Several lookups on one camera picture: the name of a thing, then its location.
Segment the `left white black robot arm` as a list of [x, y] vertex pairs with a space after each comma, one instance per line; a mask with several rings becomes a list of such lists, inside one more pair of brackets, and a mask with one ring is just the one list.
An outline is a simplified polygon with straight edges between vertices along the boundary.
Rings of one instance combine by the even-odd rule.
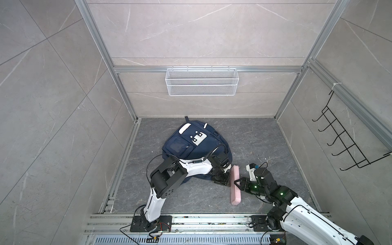
[[161, 209], [166, 198], [172, 195], [186, 178], [206, 176], [215, 184], [227, 186], [231, 160], [228, 150], [218, 150], [221, 146], [218, 145], [199, 159], [185, 160], [167, 154], [167, 158], [147, 177], [150, 184], [148, 202], [141, 211], [140, 218], [132, 224], [141, 231], [154, 230], [160, 222]]

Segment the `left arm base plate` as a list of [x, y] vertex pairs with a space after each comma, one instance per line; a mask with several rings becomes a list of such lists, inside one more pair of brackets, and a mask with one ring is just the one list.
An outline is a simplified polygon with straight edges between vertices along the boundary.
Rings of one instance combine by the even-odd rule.
[[162, 215], [153, 222], [148, 222], [144, 216], [135, 216], [131, 223], [130, 232], [152, 232], [161, 231], [161, 228], [171, 229], [173, 217], [171, 215]]

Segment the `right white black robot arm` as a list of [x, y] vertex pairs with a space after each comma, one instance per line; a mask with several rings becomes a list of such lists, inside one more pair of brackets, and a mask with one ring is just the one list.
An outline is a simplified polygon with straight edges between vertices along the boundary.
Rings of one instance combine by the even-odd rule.
[[253, 167], [253, 179], [242, 177], [233, 184], [242, 192], [255, 195], [272, 204], [264, 221], [268, 231], [283, 230], [309, 245], [372, 245], [364, 235], [356, 236], [308, 205], [287, 186], [279, 185], [266, 167]]

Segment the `pink pencil case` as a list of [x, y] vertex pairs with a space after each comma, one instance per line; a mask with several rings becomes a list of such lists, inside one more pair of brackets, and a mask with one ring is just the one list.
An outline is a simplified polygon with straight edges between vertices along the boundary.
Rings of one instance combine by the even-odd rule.
[[242, 200], [241, 190], [235, 185], [235, 182], [239, 179], [239, 166], [233, 165], [230, 169], [230, 202], [234, 206], [240, 204]]

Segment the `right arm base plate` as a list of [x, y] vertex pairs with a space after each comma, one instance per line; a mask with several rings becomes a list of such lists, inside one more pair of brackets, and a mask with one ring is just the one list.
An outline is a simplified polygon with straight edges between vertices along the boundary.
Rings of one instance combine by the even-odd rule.
[[248, 227], [253, 229], [255, 232], [264, 231], [284, 231], [281, 221], [283, 219], [278, 219], [277, 217], [268, 215], [251, 215], [251, 222]]

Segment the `navy blue student backpack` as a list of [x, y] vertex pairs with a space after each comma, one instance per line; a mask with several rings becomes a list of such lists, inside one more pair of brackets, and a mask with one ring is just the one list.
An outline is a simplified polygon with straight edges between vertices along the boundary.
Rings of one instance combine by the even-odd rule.
[[[176, 156], [183, 162], [200, 158], [208, 158], [224, 152], [232, 163], [233, 157], [227, 141], [211, 125], [199, 120], [185, 118], [184, 123], [162, 147], [162, 158]], [[211, 180], [207, 174], [194, 175], [195, 178]]]

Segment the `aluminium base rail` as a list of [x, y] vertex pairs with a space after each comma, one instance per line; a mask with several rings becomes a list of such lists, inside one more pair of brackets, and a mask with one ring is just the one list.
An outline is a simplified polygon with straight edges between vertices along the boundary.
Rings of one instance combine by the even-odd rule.
[[251, 213], [171, 215], [153, 232], [131, 232], [131, 214], [93, 214], [82, 229], [86, 245], [283, 245], [300, 244], [287, 231], [254, 225]]

